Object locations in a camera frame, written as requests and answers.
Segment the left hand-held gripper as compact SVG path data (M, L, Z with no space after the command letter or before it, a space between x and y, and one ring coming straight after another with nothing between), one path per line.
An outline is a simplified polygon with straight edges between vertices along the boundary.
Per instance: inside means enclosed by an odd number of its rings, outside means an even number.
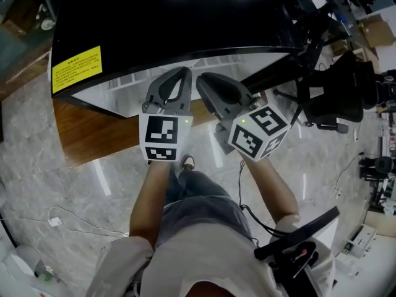
M177 96L170 98L180 82ZM192 72L177 67L151 84L139 115L139 145L147 161L176 162L190 133Z

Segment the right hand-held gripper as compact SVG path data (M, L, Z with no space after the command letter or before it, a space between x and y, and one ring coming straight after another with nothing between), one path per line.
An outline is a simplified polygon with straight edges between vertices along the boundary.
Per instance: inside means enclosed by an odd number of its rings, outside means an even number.
M214 137L224 154L234 150L257 162L269 156L291 129L279 109L250 91L237 80L218 73L198 76L196 89L209 113L223 119L216 125ZM250 103L235 117L229 117L229 103Z

